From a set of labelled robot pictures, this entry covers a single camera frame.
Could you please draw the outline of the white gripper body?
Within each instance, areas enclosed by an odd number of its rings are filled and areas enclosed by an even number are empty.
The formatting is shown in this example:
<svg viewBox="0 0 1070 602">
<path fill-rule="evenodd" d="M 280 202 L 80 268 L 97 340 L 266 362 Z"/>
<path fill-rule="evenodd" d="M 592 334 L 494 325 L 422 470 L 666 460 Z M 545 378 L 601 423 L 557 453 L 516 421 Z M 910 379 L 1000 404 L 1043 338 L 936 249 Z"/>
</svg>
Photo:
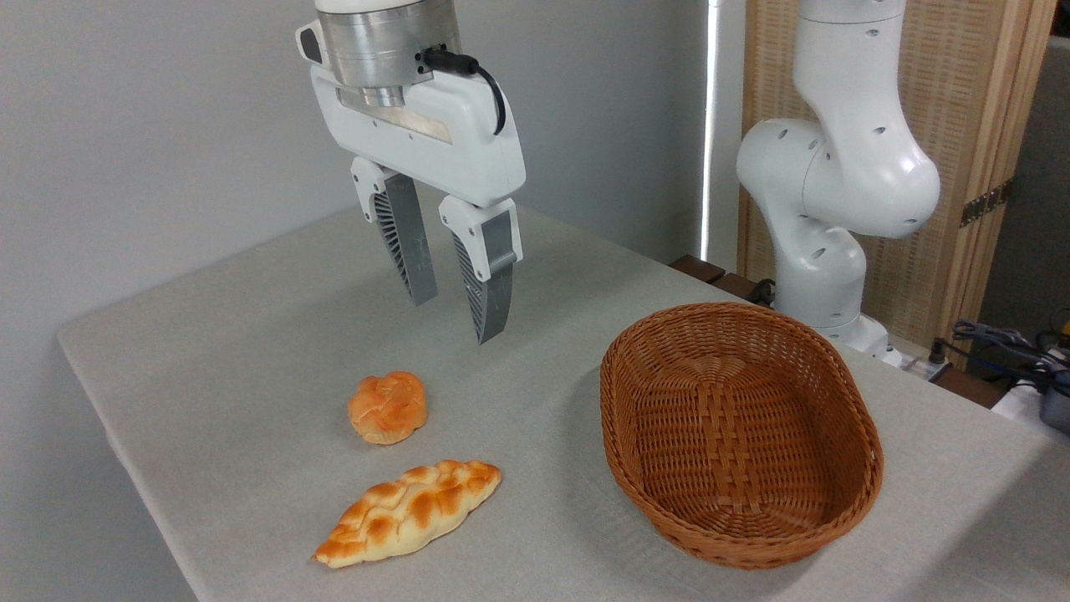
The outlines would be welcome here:
<svg viewBox="0 0 1070 602">
<path fill-rule="evenodd" d="M 406 106 L 358 111 L 338 98 L 328 70 L 311 66 L 314 92 L 338 145 L 482 209 L 525 182 L 518 133 L 496 129 L 492 88 L 482 77 L 438 73 L 406 90 Z"/>
</svg>

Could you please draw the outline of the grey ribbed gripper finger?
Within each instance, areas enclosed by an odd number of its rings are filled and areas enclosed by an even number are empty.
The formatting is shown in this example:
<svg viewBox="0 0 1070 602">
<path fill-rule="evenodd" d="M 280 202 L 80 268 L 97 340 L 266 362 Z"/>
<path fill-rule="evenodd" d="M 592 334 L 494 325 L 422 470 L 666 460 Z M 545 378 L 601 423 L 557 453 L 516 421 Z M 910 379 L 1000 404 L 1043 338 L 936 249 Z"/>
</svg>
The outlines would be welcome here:
<svg viewBox="0 0 1070 602">
<path fill-rule="evenodd" d="M 479 209 L 446 196 L 439 214 L 450 229 L 476 339 L 484 344 L 504 331 L 511 311 L 513 264 L 523 257 L 515 202 Z"/>
<path fill-rule="evenodd" d="M 414 180 L 360 156 L 350 172 L 360 210 L 385 241 L 406 293 L 416 306 L 431 300 L 438 285 Z"/>
</svg>

